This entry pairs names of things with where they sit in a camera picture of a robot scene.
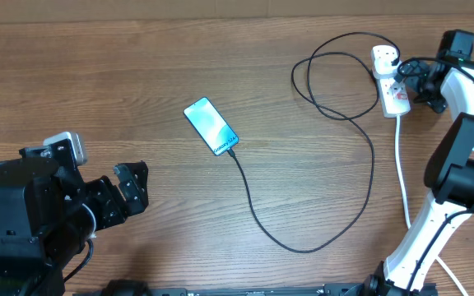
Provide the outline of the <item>white power strip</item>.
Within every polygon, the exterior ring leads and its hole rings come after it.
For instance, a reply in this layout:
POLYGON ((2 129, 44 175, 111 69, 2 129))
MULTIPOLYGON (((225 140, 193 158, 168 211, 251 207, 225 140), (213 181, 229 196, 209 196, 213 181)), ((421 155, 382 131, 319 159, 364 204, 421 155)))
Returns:
MULTIPOLYGON (((379 58, 391 60, 393 65, 393 62, 397 58, 397 50, 390 45, 374 46, 371 50, 372 62, 379 58)), ((404 82, 396 82, 394 78, 381 80, 376 79, 376 85, 378 87, 383 115, 385 118, 402 116, 411 110, 404 82)))

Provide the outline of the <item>blue Galaxy smartphone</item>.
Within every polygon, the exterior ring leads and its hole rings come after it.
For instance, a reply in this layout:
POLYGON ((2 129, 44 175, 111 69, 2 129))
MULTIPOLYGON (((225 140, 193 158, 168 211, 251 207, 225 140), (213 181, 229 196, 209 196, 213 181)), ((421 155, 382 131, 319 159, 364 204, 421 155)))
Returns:
POLYGON ((184 116, 216 156, 227 152, 239 142, 237 134, 207 97, 188 106, 184 110, 184 116))

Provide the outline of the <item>white charger plug adapter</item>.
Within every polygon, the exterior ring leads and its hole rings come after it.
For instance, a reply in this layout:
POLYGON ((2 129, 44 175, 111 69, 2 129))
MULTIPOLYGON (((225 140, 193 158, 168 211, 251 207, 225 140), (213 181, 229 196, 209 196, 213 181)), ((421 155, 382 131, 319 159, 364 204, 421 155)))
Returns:
POLYGON ((379 58, 373 61, 373 75, 377 80, 394 78, 397 68, 398 65, 393 66, 391 60, 379 58))

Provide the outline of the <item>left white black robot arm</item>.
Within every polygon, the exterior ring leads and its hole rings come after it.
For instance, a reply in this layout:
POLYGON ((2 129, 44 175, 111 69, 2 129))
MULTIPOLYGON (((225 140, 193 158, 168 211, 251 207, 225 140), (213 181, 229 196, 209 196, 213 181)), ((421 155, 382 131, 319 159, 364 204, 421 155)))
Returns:
POLYGON ((93 250, 92 235, 148 206, 144 162, 116 165, 117 186, 62 178, 61 168, 44 158, 0 166, 0 295, 64 294, 63 270, 93 250))

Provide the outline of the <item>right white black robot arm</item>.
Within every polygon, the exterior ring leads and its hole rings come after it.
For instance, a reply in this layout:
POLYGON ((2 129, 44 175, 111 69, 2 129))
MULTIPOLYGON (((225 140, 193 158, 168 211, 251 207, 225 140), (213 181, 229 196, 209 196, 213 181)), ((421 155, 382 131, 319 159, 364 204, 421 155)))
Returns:
POLYGON ((423 206, 397 249, 349 295, 435 295, 425 277, 445 244, 474 215, 474 34, 444 32, 433 58, 401 61, 392 44, 373 47, 373 75, 385 117, 410 110, 407 88, 435 112, 453 120, 425 168, 423 206))

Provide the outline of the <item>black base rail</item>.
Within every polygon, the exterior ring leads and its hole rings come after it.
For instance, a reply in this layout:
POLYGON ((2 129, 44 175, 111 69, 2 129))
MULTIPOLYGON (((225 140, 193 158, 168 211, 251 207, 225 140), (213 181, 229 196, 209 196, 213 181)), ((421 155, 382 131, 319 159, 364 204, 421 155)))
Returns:
POLYGON ((435 284, 427 284, 421 291, 406 291, 390 287, 377 291, 364 283, 335 283, 316 287, 249 288, 249 289, 150 289, 146 283, 113 280, 102 290, 77 293, 77 296, 152 295, 152 296, 356 296, 356 295, 438 295, 435 284))

